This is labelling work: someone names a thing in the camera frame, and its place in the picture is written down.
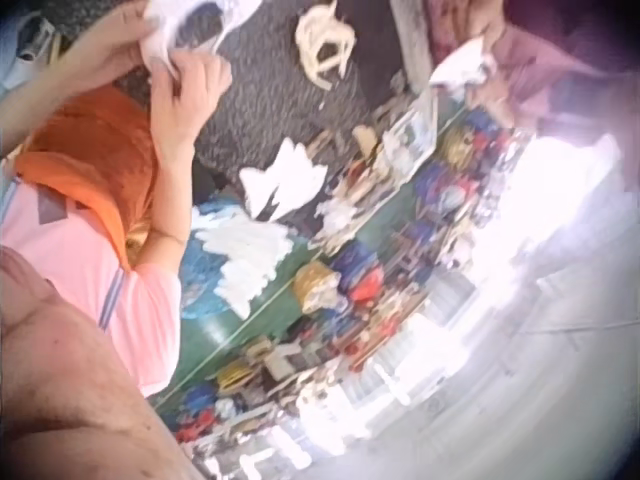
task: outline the sleeve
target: sleeve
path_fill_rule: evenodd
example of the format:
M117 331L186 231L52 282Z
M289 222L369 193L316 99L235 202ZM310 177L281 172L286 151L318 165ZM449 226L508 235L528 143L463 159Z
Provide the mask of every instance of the sleeve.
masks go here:
M147 397L164 389L178 364L180 295L177 275L157 265L138 265L125 280L109 334Z

